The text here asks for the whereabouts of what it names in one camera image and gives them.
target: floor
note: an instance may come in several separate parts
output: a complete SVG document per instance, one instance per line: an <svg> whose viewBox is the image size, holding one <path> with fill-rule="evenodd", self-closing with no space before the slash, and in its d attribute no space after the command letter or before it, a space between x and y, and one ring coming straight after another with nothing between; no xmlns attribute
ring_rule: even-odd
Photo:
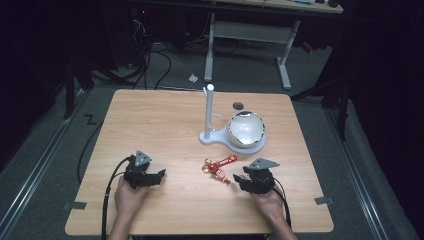
<svg viewBox="0 0 424 240"><path fill-rule="evenodd" d="M218 45L213 84L216 91L279 93L290 96L315 84L331 48L306 53L293 48L287 69L292 89L282 88L275 57L280 45ZM201 90L204 45L185 50L157 44L146 80L136 89ZM132 71L122 67L118 74ZM191 75L199 77L196 83ZM76 90L76 110L64 120L65 91L33 127L30 136L0 175L1 239L98 239L65 233L69 210L113 93L130 88L95 80L91 91ZM349 105L346 141L335 132L337 109L323 109L319 98L293 102L335 228L330 233L298 233L300 239L418 239L367 144L354 106Z"/></svg>

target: metal bowl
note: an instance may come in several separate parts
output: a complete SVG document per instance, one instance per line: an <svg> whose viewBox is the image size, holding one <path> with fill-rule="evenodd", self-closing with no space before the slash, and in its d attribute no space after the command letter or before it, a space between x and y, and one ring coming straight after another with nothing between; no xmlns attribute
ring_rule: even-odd
<svg viewBox="0 0 424 240"><path fill-rule="evenodd" d="M262 140L265 134L265 125L262 118L249 111L234 115L227 125L228 138L239 148L251 148Z"/></svg>

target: black tape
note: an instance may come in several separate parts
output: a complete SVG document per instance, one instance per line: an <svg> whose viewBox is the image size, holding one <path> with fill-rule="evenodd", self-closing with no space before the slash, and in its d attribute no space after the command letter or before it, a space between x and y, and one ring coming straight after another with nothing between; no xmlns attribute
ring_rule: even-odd
<svg viewBox="0 0 424 240"><path fill-rule="evenodd" d="M315 198L315 203L317 205L321 205L321 204L331 205L334 203L334 200L332 197L320 197L320 198Z"/></svg>
<svg viewBox="0 0 424 240"><path fill-rule="evenodd" d="M62 207L63 211L69 211L71 209L80 209L84 210L87 203L84 202L73 202L73 203L65 203Z"/></svg>

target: gray carpet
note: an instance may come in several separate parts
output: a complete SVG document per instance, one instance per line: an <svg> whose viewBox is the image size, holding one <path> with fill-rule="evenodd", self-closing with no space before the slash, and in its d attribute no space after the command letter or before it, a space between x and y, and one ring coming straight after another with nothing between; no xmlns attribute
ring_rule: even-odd
<svg viewBox="0 0 424 240"><path fill-rule="evenodd" d="M164 45L155 46L154 49L161 48L165 49ZM279 48L281 48L279 45L260 49L242 46L232 51L231 46L217 46L219 53L215 55L213 75L216 91L294 95L315 84L331 53L331 49L317 50L312 53L306 53L300 48L292 49L287 62L292 90L288 92L282 88L275 65L274 58L278 56ZM182 51L169 47L162 53L170 57L172 67L159 85L160 88L169 90L172 88L201 89L205 85L202 81L205 49L186 48ZM152 89L156 81L166 72L168 64L168 60L164 56L152 53L151 64L147 71L148 89ZM130 70L122 69L119 73L125 74L128 71ZM192 83L188 80L191 74L199 77L198 82ZM141 80L137 89L144 87L143 80ZM62 208L65 203L72 202L76 196L79 187L78 160L90 136L104 119L114 91L120 88L124 87L110 81L96 81L94 89L83 94L86 99L83 99L80 108L69 123L69 127L51 157L45 174L42 175L42 179L26 207L18 214L20 216L16 222L12 222L13 228L7 234L7 239L99 239L99 236L73 237L66 235L64 228L69 211ZM61 91L57 95L56 105L33 127L30 136L19 152L1 173L0 216L6 215L51 137L63 123L64 101L64 91ZM329 205L329 209L335 226L330 233L298 233L299 238L375 239L346 167L345 155L334 134L333 125L328 120L326 111L321 108L319 101L315 98L294 102L294 107L323 192L325 196L334 200L334 203ZM92 115L91 122L89 122L88 115ZM351 150L371 198L376 203L376 209L381 216L387 238L418 239L369 149L352 106L349 108L349 116L346 126L346 144ZM82 155L81 174L84 173L96 138L97 134L89 141L88 147Z"/></svg>

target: white desk frame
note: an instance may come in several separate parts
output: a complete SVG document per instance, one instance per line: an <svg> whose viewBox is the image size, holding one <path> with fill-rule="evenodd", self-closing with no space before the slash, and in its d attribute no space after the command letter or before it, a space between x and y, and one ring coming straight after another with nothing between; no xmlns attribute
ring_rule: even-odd
<svg viewBox="0 0 424 240"><path fill-rule="evenodd" d="M206 57L205 82L212 82L213 71L213 43L215 37L235 38L262 42L282 43L285 48L281 57L277 57L281 81L286 90L291 89L290 79L287 74L286 61L296 37L300 21L296 20L291 28L253 25L244 23L215 21L215 14L211 13L209 31L209 49Z"/></svg>

